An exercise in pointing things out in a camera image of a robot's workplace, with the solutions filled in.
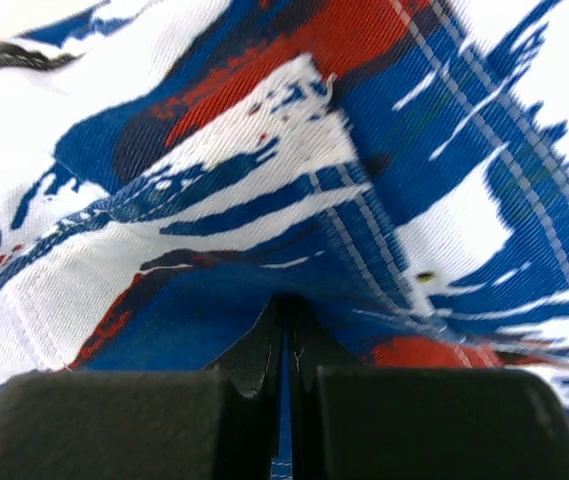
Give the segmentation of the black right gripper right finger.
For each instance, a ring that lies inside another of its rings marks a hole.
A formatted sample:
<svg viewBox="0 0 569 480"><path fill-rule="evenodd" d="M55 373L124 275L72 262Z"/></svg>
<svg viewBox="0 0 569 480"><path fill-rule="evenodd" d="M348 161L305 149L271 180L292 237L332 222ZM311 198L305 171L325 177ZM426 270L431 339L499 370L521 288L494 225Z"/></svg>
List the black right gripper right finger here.
<svg viewBox="0 0 569 480"><path fill-rule="evenodd" d="M362 364L288 301L297 479L569 479L569 421L522 371Z"/></svg>

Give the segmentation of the blue white red patterned trousers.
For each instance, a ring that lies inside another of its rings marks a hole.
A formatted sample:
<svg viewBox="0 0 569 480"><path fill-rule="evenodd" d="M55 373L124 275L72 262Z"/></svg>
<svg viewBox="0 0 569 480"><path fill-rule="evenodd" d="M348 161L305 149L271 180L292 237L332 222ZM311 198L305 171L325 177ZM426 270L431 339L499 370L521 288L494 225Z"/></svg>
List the blue white red patterned trousers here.
<svg viewBox="0 0 569 480"><path fill-rule="evenodd" d="M0 387L201 366L277 289L569 415L569 1L102 1L0 42Z"/></svg>

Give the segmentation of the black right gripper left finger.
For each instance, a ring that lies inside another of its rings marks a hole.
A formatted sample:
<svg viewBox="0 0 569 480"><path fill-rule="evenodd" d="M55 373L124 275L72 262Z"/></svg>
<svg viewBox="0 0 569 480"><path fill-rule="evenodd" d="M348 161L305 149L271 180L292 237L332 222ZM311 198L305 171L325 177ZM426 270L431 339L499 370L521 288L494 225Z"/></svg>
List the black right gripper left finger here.
<svg viewBox="0 0 569 480"><path fill-rule="evenodd" d="M198 371L30 373L0 390L0 479L266 479L281 301Z"/></svg>

